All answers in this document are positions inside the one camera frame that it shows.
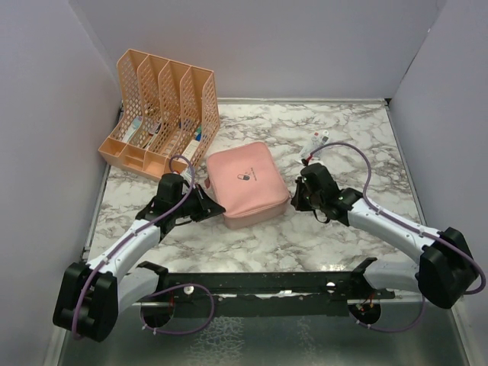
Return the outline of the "white box in organizer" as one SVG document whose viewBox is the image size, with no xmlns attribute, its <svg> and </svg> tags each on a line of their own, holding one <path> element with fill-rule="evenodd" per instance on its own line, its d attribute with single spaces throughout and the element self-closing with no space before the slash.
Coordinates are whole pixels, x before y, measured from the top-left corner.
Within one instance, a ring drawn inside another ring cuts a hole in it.
<svg viewBox="0 0 488 366">
<path fill-rule="evenodd" d="M 193 165 L 201 158 L 201 142 L 199 140 L 192 140 L 182 155 L 188 159 Z"/>
</svg>

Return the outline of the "white tube in organizer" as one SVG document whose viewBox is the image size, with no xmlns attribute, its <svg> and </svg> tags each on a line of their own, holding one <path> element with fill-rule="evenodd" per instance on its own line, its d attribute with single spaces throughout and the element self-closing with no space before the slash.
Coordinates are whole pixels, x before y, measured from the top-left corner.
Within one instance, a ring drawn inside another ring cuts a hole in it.
<svg viewBox="0 0 488 366">
<path fill-rule="evenodd" d="M 130 126 L 127 128 L 127 131 L 124 135 L 124 138 L 122 139 L 122 141 L 124 143 L 129 143 L 129 141 L 131 140 L 132 136 L 135 134 L 135 132 L 139 129 L 141 123 L 142 123 L 142 117 L 139 116 L 139 117 L 136 117 L 133 119 L 133 121 L 131 122 Z"/>
</svg>

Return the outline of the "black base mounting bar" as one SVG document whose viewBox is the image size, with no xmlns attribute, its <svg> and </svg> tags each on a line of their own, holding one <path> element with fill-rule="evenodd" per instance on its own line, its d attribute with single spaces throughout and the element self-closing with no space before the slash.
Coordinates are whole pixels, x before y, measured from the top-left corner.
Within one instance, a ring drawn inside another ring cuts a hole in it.
<svg viewBox="0 0 488 366">
<path fill-rule="evenodd" d="M 171 273 L 142 262 L 156 273 L 157 307 L 144 307 L 149 316 L 177 318 L 347 316 L 348 302 L 392 299 L 394 293 L 374 289 L 364 279 L 372 259 L 353 271 Z"/>
</svg>

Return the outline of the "long white packaged strip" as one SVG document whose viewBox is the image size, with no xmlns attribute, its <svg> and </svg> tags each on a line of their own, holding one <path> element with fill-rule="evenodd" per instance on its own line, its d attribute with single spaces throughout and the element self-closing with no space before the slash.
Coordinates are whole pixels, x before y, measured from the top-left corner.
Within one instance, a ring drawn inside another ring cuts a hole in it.
<svg viewBox="0 0 488 366">
<path fill-rule="evenodd" d="M 311 137 L 308 139 L 308 141 L 305 143 L 305 145 L 300 151 L 299 154 L 300 159 L 307 159 L 310 156 L 312 151 L 319 148 L 320 146 L 325 145 L 328 140 L 329 140 L 328 130 L 318 130 L 313 132 Z"/>
</svg>

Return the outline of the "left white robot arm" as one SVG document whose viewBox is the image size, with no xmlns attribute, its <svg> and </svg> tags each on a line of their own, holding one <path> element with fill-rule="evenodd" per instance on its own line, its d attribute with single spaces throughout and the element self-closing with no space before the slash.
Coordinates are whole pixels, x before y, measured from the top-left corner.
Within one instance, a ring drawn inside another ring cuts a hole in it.
<svg viewBox="0 0 488 366">
<path fill-rule="evenodd" d="M 178 174 L 164 174 L 156 195 L 112 247 L 65 270 L 53 324 L 74 337 L 105 340 L 126 308 L 145 298 L 161 300 L 182 288 L 169 285 L 167 269 L 140 263 L 142 256 L 175 228 L 177 220 L 201 222 L 225 211 L 199 184 Z"/>
</svg>

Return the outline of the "orange mesh file organizer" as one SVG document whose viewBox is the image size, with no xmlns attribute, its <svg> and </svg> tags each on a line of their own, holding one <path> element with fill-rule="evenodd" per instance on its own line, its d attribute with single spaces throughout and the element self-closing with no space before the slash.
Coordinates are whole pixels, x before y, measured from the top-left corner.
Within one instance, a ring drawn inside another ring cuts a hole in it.
<svg viewBox="0 0 488 366">
<path fill-rule="evenodd" d="M 98 151 L 119 169 L 159 180 L 171 169 L 193 165 L 182 153 L 201 142 L 198 167 L 220 129 L 214 72 L 139 50 L 117 61 L 122 115 Z M 122 139 L 136 117 L 139 129 Z"/>
</svg>

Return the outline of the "pink medicine kit case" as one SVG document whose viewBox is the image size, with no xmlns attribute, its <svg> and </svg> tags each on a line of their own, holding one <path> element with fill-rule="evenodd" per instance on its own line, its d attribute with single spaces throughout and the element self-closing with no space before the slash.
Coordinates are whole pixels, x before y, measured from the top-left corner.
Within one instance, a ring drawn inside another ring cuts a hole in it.
<svg viewBox="0 0 488 366">
<path fill-rule="evenodd" d="M 254 142 L 207 158 L 207 182 L 225 208 L 231 230 L 270 220 L 287 209 L 290 193 L 268 146 Z"/>
</svg>

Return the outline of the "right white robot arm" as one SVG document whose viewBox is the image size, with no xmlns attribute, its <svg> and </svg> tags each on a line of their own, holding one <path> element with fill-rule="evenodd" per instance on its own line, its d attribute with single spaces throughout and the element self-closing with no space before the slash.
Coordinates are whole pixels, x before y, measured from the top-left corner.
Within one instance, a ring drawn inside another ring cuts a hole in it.
<svg viewBox="0 0 488 366">
<path fill-rule="evenodd" d="M 341 189 L 320 163 L 304 167 L 291 204 L 297 211 L 321 212 L 326 221 L 363 230 L 407 255 L 412 264 L 378 259 L 353 276 L 350 288 L 367 298 L 377 289 L 416 292 L 442 309 L 451 308 L 480 277 L 464 235 L 421 226 L 368 201 L 354 188 Z"/>
</svg>

